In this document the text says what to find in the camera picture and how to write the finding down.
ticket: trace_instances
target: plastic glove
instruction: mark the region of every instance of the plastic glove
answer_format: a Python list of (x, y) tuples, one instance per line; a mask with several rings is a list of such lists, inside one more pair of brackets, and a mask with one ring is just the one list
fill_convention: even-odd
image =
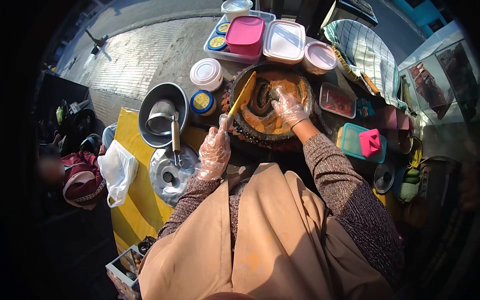
[(278, 101), (272, 100), (272, 106), (278, 116), (282, 117), (283, 123), (293, 128), (302, 120), (310, 120), (302, 103), (293, 94), (286, 93), (283, 87), (276, 88)]
[(204, 143), (200, 146), (200, 167), (197, 178), (217, 180), (222, 177), (230, 160), (230, 138), (227, 134), (227, 118), (220, 122), (220, 128), (210, 128)]

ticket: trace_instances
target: pink plastic container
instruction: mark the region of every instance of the pink plastic container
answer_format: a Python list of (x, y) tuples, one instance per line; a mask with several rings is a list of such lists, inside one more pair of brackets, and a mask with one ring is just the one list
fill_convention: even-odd
[(225, 43), (232, 53), (256, 56), (262, 47), (265, 20), (256, 16), (240, 16), (230, 22)]
[(378, 129), (372, 129), (359, 134), (361, 153), (365, 157), (374, 156), (382, 151), (382, 142)]

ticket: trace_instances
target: street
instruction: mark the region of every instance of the street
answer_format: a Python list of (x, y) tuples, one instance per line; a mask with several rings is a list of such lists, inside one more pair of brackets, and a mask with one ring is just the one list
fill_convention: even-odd
[[(113, 0), (107, 9), (96, 14), (91, 20), (86, 21), (88, 26), (84, 30), (88, 29), (93, 37), (100, 38), (133, 23), (150, 18), (175, 12), (220, 8), (221, 4), (222, 0)], [(63, 69), (70, 59), (78, 55), (86, 47), (93, 47), (92, 40), (84, 30), (79, 32), (66, 47), (57, 64), (57, 70)]]

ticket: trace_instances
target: pink container lid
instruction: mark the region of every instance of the pink container lid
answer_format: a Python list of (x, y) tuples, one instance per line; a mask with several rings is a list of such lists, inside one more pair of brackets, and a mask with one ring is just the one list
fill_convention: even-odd
[(225, 43), (233, 46), (253, 45), (262, 39), (265, 20), (256, 16), (240, 16), (230, 22)]
[(361, 153), (365, 157), (371, 157), (382, 151), (380, 132), (372, 129), (359, 134)]
[(315, 67), (323, 70), (332, 70), (338, 63), (333, 49), (326, 43), (317, 41), (308, 43), (305, 46), (305, 57)]

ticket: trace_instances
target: green striped cloth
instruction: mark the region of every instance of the green striped cloth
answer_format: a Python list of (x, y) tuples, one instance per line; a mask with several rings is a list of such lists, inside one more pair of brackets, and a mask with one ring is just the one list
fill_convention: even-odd
[(356, 76), (361, 78), (361, 73), (365, 72), (387, 104), (405, 111), (407, 105), (396, 96), (400, 77), (395, 59), (375, 32), (353, 20), (333, 21), (323, 30)]

